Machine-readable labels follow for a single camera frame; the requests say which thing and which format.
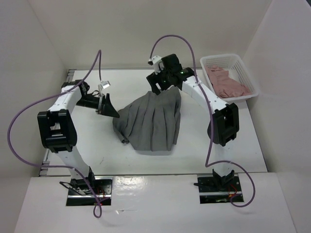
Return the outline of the grey pleated skirt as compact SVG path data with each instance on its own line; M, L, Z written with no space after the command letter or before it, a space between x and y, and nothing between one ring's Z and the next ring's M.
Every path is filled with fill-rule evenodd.
M171 151L177 144L182 98L177 87L149 91L118 111L112 126L119 140L136 151Z

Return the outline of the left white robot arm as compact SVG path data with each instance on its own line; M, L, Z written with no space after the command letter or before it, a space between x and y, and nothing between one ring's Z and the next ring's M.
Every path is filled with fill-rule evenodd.
M65 82L61 87L62 95L47 111L39 112L37 121L44 148L58 155L65 166L69 166L71 185L86 194L96 190L95 176L80 155L77 144L77 131L71 118L76 105L95 109L99 115L119 118L109 94L98 97L89 94L89 85L82 80Z

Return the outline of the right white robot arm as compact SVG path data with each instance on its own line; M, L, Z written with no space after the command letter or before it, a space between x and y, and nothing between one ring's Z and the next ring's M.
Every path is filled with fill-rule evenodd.
M214 152L217 159L212 163L213 186L219 191L226 190L235 175L230 163L233 141L240 129L237 105L217 97L198 78L196 69L182 67L176 54L155 55L149 58L148 64L154 69L147 76L152 92L159 95L171 86L178 87L207 111L210 118L207 134L211 142L208 152Z

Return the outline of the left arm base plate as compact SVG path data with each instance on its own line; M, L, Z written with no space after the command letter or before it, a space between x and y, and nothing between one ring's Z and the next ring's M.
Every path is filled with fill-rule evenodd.
M96 205L94 195L83 180L82 183L78 183L71 179L70 182L60 181L59 184L68 191L66 206ZM91 183L93 191L102 206L111 205L112 184L113 178L105 176L95 176L95 180Z

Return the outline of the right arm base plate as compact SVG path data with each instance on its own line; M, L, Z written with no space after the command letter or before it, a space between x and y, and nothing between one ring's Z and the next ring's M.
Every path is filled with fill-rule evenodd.
M211 174L198 175L197 181L193 185L198 188L201 204L230 203L231 198L233 198L233 202L244 202L238 175L235 175L233 180L221 188L216 186L215 179Z

